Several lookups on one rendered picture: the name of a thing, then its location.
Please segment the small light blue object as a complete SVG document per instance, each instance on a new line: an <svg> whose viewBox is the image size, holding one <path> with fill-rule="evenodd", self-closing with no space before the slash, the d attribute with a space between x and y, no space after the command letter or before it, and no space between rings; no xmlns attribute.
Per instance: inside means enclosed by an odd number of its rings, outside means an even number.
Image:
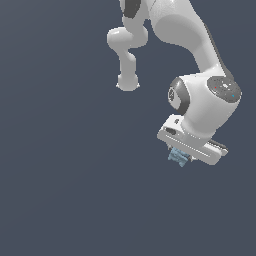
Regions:
<svg viewBox="0 0 256 256"><path fill-rule="evenodd" d="M177 148L172 148L168 156L169 160L177 162L180 167L183 167L187 163L188 158L189 155L187 153Z"/></svg>

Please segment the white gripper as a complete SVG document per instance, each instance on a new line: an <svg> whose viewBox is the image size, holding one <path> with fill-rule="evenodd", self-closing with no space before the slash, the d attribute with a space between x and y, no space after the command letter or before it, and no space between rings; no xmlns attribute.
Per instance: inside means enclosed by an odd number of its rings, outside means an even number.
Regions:
<svg viewBox="0 0 256 256"><path fill-rule="evenodd" d="M182 126L184 117L171 114L160 128L157 138L169 149L175 147L189 155L189 159L215 165L228 153L228 149L211 139L201 139L188 133Z"/></svg>

